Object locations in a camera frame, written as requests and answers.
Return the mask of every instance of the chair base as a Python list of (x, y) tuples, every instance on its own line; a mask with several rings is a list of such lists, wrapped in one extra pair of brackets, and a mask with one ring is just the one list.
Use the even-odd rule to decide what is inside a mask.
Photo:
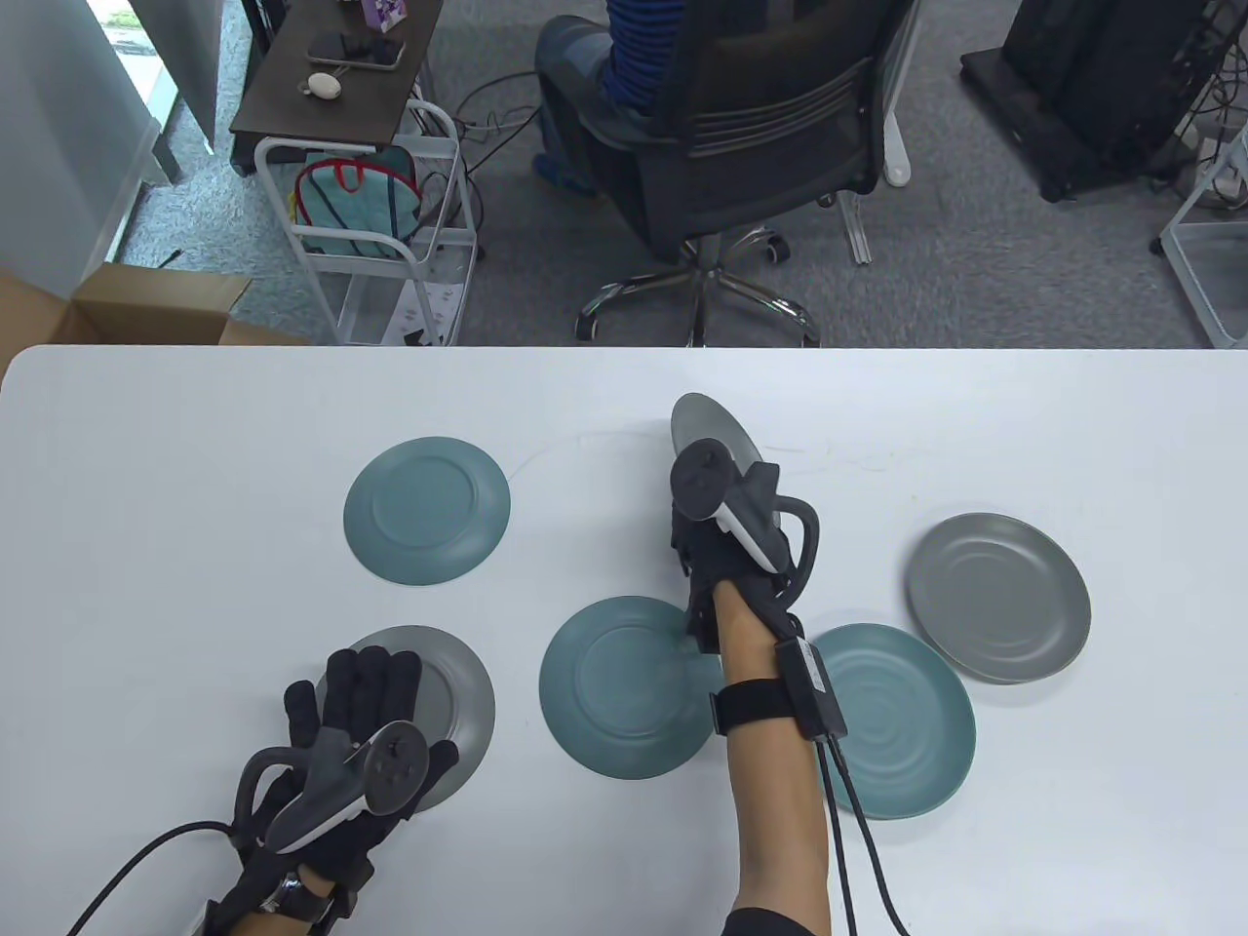
[(577, 316), (577, 341), (592, 342), (598, 337), (598, 316), (612, 302), (639, 292), (688, 285), (693, 295), (693, 305), (686, 343), (691, 348), (700, 348), (706, 343), (706, 313), (711, 292), (716, 288), (740, 296), (795, 324), (801, 329), (801, 347), (820, 347), (819, 326), (815, 324), (815, 319), (805, 308), (724, 270), (725, 262), (758, 243), (766, 245), (768, 257), (773, 263), (782, 263), (789, 258), (789, 245), (773, 228), (763, 225), (739, 237), (726, 250), (723, 248), (721, 235), (708, 235), (695, 241), (685, 241), (684, 258), (676, 270), (666, 273), (634, 276), (618, 283), (609, 283), (599, 290), (598, 295)]

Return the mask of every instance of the plate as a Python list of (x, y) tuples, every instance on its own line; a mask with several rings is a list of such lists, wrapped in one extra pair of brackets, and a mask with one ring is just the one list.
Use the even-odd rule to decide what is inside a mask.
[(538, 694), (554, 739), (603, 776), (644, 780), (675, 770), (713, 731), (719, 660), (698, 653), (685, 614), (653, 598), (608, 598), (559, 628)]
[(342, 525), (366, 569), (436, 585), (479, 565), (507, 529), (512, 494), (488, 454), (431, 436), (382, 452), (347, 493)]
[[(416, 726), (426, 740), (449, 738), (459, 749), (459, 763), (424, 795), (417, 812), (437, 806), (477, 773), (494, 735), (494, 686), (484, 664), (459, 638), (417, 624), (378, 630), (351, 645), (352, 650), (381, 646), (389, 653), (413, 650), (424, 663), (416, 696)], [(324, 704), (324, 676), (316, 685), (317, 706)]]
[(934, 527), (906, 568), (906, 595), (942, 653), (995, 683), (1065, 669), (1092, 626), (1092, 602), (1071, 558), (1001, 514), (967, 513)]
[[(940, 654), (904, 630), (849, 624), (815, 638), (849, 735), (841, 750), (870, 819), (907, 819), (940, 806), (975, 758), (975, 711)], [(832, 770), (832, 795), (850, 809)]]
[(723, 442), (741, 474), (763, 461), (759, 447), (730, 412), (710, 397), (686, 393), (671, 408), (671, 446), (679, 456), (698, 439)]

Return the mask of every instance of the hand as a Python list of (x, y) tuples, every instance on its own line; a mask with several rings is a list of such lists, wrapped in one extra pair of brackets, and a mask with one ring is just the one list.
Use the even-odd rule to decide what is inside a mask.
[[(422, 669), (421, 658), (411, 651), (391, 655), (381, 646), (366, 646), (359, 653), (338, 650), (326, 665), (323, 720), (317, 714), (316, 690), (311, 683), (302, 680), (287, 688), (285, 705), (291, 745), (311, 748), (322, 724), (347, 731), (353, 743), (361, 744), (382, 725), (397, 719), (411, 720), (416, 713)], [(302, 771), (281, 774), (270, 785), (246, 830), (248, 844), (240, 850), (243, 872), (222, 905), (241, 904), (248, 910), (255, 909), (287, 871), (300, 865), (327, 881), (354, 889), (368, 867), (368, 852), (402, 820), (412, 816), (421, 799), (457, 763), (459, 750), (454, 743), (437, 741), (429, 748), (429, 771), (424, 782), (403, 809), (388, 816), (363, 812), (290, 855), (275, 855), (262, 847), (273, 816), (303, 789)]]
[(765, 572), (714, 519), (690, 520), (673, 507), (671, 548), (689, 577), (689, 633), (703, 653), (719, 653), (714, 590), (720, 582), (736, 585), (745, 603), (776, 638), (797, 633), (791, 623), (794, 619), (776, 600), (789, 583), (787, 577)]

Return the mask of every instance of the cardboard box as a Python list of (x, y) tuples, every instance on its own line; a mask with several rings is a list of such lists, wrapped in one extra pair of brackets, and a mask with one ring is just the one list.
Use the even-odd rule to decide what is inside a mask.
[(250, 283), (105, 263), (61, 300), (0, 271), (0, 378), (35, 344), (307, 344), (230, 318)]

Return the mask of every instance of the bag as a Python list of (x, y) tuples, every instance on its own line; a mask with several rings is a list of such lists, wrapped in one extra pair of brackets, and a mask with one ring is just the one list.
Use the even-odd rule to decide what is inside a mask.
[[(313, 162), (296, 177), (292, 200), (292, 220), (300, 225), (371, 231), (403, 243), (411, 243), (421, 228), (416, 161), (402, 146)], [(313, 253), (399, 258), (392, 247), (372, 241), (305, 237), (303, 246)]]

